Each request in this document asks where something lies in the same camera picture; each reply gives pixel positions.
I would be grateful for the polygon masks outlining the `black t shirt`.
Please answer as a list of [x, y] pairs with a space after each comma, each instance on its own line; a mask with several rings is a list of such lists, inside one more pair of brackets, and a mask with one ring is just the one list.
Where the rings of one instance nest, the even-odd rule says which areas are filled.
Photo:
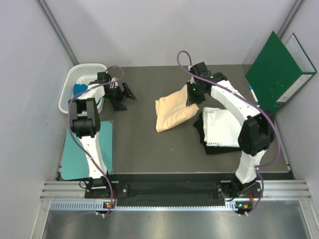
[[199, 119], [195, 121], [193, 126], [197, 129], [199, 133], [199, 141], [203, 145], [206, 155], [223, 154], [223, 153], [229, 153], [229, 152], [237, 152], [241, 150], [239, 147], [207, 146], [206, 143], [204, 142], [202, 113], [199, 114]]

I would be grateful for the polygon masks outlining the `peach yellow t shirt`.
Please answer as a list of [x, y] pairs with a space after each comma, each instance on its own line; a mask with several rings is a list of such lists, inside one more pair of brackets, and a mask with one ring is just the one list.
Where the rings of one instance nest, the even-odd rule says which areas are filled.
[[186, 103], [187, 85], [184, 85], [179, 91], [156, 100], [156, 131], [166, 131], [195, 116], [199, 110], [197, 104], [187, 106]]

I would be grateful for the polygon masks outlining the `white t shirt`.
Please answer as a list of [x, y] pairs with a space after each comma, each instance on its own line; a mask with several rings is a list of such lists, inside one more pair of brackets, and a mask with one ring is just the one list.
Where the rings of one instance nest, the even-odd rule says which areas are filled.
[[241, 125], [229, 110], [204, 107], [202, 120], [206, 146], [239, 148]]

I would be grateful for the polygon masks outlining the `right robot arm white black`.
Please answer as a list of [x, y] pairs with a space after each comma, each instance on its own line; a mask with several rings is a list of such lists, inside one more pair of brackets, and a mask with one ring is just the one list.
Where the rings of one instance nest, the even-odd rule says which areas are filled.
[[189, 66], [188, 105], [200, 104], [208, 95], [224, 108], [204, 107], [194, 126], [208, 154], [241, 151], [240, 163], [233, 180], [233, 192], [244, 197], [251, 191], [261, 158], [274, 141], [271, 113], [261, 114], [244, 101], [230, 81], [220, 72], [211, 73], [204, 62]]

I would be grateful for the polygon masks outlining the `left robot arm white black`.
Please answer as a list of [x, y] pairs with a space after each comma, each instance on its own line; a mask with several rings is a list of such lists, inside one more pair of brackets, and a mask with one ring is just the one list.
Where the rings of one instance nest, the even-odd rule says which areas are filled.
[[103, 160], [99, 144], [101, 121], [98, 112], [98, 102], [105, 98], [110, 101], [115, 111], [126, 111], [123, 104], [126, 99], [136, 101], [127, 83], [120, 86], [118, 80], [107, 71], [98, 72], [97, 79], [85, 89], [74, 90], [74, 96], [69, 100], [68, 127], [71, 137], [79, 139], [77, 145], [86, 154], [89, 167], [89, 178], [85, 182], [86, 191], [94, 189], [101, 197], [109, 197], [113, 185], [107, 179], [108, 169]]

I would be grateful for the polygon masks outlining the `white plastic basket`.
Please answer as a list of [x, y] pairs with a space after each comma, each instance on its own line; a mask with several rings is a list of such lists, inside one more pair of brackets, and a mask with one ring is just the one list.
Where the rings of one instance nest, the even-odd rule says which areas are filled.
[[97, 80], [98, 72], [107, 71], [103, 64], [89, 63], [79, 64], [72, 67], [65, 79], [62, 92], [59, 98], [58, 108], [64, 114], [68, 113], [68, 102], [74, 95], [75, 85], [86, 85]]

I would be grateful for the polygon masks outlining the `blue crumpled t shirt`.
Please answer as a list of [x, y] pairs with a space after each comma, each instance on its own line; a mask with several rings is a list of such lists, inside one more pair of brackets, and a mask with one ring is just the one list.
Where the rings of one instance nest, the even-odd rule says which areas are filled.
[[83, 93], [80, 96], [77, 96], [78, 99], [86, 100], [88, 98], [94, 98], [96, 104], [98, 105], [101, 101], [101, 99], [105, 95], [105, 90], [103, 86], [97, 87], [98, 84], [91, 84], [91, 85], [85, 85], [85, 84], [75, 84], [73, 88], [74, 94], [79, 94], [81, 92], [87, 91], [86, 93]]

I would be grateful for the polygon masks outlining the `white blue marker pen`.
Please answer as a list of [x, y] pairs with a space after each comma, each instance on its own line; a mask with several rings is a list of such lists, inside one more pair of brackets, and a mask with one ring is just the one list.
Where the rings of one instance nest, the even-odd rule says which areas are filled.
[[255, 103], [256, 103], [256, 106], [257, 106], [257, 107], [260, 107], [258, 98], [257, 98], [257, 96], [256, 96], [256, 94], [255, 94], [255, 92], [254, 92], [254, 90], [253, 90], [253, 88], [252, 88], [251, 85], [249, 86], [249, 89], [250, 89], [250, 92], [251, 92], [251, 94], [252, 94], [252, 96], [253, 96], [253, 98], [254, 98], [254, 101], [255, 101]]

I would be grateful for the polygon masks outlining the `teal cutting board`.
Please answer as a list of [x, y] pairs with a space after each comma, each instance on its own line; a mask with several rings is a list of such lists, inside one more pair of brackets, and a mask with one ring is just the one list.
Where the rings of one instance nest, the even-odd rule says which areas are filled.
[[[101, 122], [99, 146], [108, 172], [113, 171], [113, 123]], [[66, 134], [61, 177], [64, 180], [77, 180], [89, 177], [89, 166], [86, 154], [76, 145], [70, 133]]]

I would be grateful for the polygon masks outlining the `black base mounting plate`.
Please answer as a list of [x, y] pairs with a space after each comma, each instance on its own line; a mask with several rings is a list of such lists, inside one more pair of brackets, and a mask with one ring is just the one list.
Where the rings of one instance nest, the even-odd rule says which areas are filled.
[[260, 195], [260, 183], [253, 180], [241, 185], [237, 179], [231, 182], [119, 181], [111, 183], [109, 189], [100, 187], [85, 192], [86, 199], [112, 199], [119, 207], [223, 206], [236, 198], [252, 200]]

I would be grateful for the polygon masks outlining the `aluminium frame rail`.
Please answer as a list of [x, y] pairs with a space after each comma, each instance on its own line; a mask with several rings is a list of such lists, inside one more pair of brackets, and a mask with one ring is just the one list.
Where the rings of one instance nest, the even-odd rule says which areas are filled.
[[257, 182], [241, 196], [226, 193], [228, 181], [214, 182], [115, 182], [111, 199], [88, 191], [78, 182], [46, 182], [40, 199], [52, 210], [79, 211], [236, 211], [261, 201], [309, 201], [301, 180]]

